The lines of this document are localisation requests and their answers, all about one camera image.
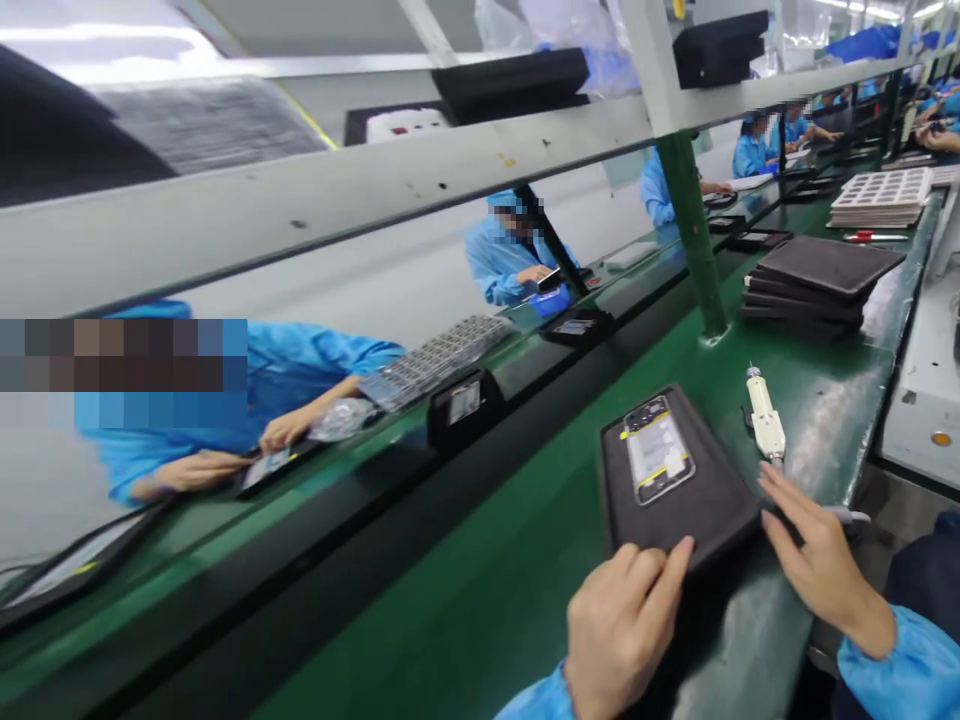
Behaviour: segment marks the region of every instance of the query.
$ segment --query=blue cleanroom suit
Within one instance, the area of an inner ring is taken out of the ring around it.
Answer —
[[[807,120],[802,115],[798,117],[793,122],[787,121],[787,127],[785,131],[787,145],[793,142],[798,142],[800,138],[807,134],[807,130],[810,129],[811,122]],[[780,155],[780,121],[777,120],[773,124],[773,132],[770,135],[770,149],[774,152],[775,156]]]
[[[897,644],[881,662],[844,638],[838,661],[847,686],[874,720],[960,718],[960,646],[929,620],[893,606]],[[575,720],[563,663],[500,711],[496,720]]]
[[[534,257],[523,247],[512,231],[508,231],[493,214],[496,208],[505,208],[518,215],[526,210],[512,190],[504,190],[487,198],[490,213],[478,225],[467,233],[467,262],[473,280],[491,305],[515,305],[528,295],[536,292],[536,283],[521,285],[517,282],[517,273],[532,265],[544,265],[555,270],[557,261],[547,249],[543,236],[534,232]],[[570,248],[564,245],[567,255],[577,265]]]
[[[673,209],[670,191],[667,189],[667,178],[663,174],[663,163],[656,148],[653,149],[650,160],[643,166],[640,198],[655,228],[663,227],[676,220],[677,214]]]
[[[767,172],[764,168],[768,160],[779,157],[780,153],[772,147],[767,147],[766,141],[755,138],[753,135],[741,135],[737,140],[737,148],[733,151],[733,176],[735,178],[762,175]]]
[[[186,303],[162,300],[114,317],[189,319],[191,315]],[[77,428],[96,443],[100,460],[107,466],[113,500],[135,507],[137,503],[130,497],[133,484],[173,460],[201,450],[238,455],[250,451],[271,420],[303,407],[350,375],[369,375],[404,352],[391,342],[344,335],[320,325],[250,322],[246,330],[247,377],[241,400],[246,401],[247,413],[229,427],[157,426],[163,423],[154,421],[152,411],[144,414],[148,420],[137,413],[133,415],[141,419],[131,420],[133,406],[162,407],[169,398],[159,396],[178,396],[179,403],[192,393],[74,394]],[[199,403],[207,402],[200,399],[203,393],[196,395]],[[111,411],[117,408],[120,412]],[[122,422],[106,420],[106,427],[98,424],[98,418],[123,418],[124,409],[128,412]]]

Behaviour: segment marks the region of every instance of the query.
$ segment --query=worker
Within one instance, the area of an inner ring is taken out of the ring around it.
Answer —
[[[762,113],[744,118],[740,126],[740,139],[737,140],[737,147],[733,151],[735,178],[761,175],[767,172],[766,164],[780,156],[778,151],[767,146],[765,140],[769,120]]]
[[[955,85],[942,93],[930,88],[920,88],[917,91],[917,100],[920,107],[917,110],[916,123],[925,123],[937,117],[960,116],[960,85]]]
[[[759,484],[803,538],[798,548],[783,523],[763,511],[763,529],[787,580],[813,614],[843,633],[840,674],[870,717],[957,717],[960,645],[919,612],[877,593],[857,567],[836,516],[779,470],[762,463]],[[616,718],[626,711],[673,637],[693,545],[684,538],[669,556],[624,545],[594,570],[567,609],[566,660],[517,695],[497,720]]]
[[[847,85],[842,90],[831,90],[823,93],[814,110],[842,105],[850,99],[851,95],[853,95],[853,85]]]
[[[857,101],[869,100],[870,98],[876,97],[880,94],[880,91],[883,89],[883,83],[885,78],[875,77],[873,80],[865,82],[860,87],[860,94],[857,95]]]
[[[488,303],[516,305],[537,291],[537,282],[557,269],[557,261],[513,190],[488,197],[487,208],[487,217],[467,233],[467,262]]]
[[[113,318],[189,320],[189,305],[160,300],[118,313]],[[110,497],[136,507],[175,492],[211,488],[252,461],[241,457],[259,446],[264,455],[290,446],[340,398],[359,394],[360,379],[403,355],[391,342],[343,335],[320,325],[247,323],[247,414],[229,427],[79,427],[93,441],[106,465]],[[99,409],[130,400],[143,406],[161,395],[214,393],[78,392],[77,418],[99,417]],[[199,404],[212,403],[200,399]]]
[[[807,120],[803,116],[804,107],[806,107],[806,102],[803,101],[787,106],[787,124],[784,134],[786,136],[788,153],[796,152],[803,143],[813,138],[821,138],[827,142],[836,142],[841,136],[841,133],[829,132]],[[777,120],[771,131],[770,146],[776,155],[780,154],[780,120]]]
[[[701,195],[731,192],[733,190],[726,183],[700,181]],[[673,202],[670,200],[670,190],[667,188],[667,179],[663,174],[663,163],[660,162],[660,153],[656,148],[653,149],[650,160],[643,166],[640,197],[655,228],[663,227],[676,219]]]

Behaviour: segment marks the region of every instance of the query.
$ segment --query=paper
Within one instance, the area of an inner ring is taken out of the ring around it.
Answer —
[[[727,185],[729,185],[736,192],[742,192],[744,190],[753,190],[754,188],[758,188],[772,177],[773,173],[764,173],[763,175],[754,175],[748,178],[727,180]]]

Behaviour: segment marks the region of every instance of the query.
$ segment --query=green metal pole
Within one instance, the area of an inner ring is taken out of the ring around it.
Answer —
[[[693,159],[690,131],[680,130],[657,138],[657,151],[673,201],[680,242],[687,251],[687,267],[703,314],[704,331],[707,337],[719,337],[727,329],[727,318],[720,301],[720,279],[710,247],[710,231],[703,211],[700,175]]]
[[[886,102],[887,109],[880,124],[880,157],[884,157],[890,149],[890,134],[896,122],[900,107],[900,81],[903,80],[903,70],[894,71],[887,79]]]

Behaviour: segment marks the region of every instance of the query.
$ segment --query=stack of foam pads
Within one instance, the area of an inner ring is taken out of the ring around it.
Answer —
[[[837,342],[860,329],[877,281],[904,257],[868,245],[794,238],[744,277],[740,314],[809,342]]]
[[[909,227],[920,218],[932,181],[929,168],[856,175],[830,206],[827,227]]]

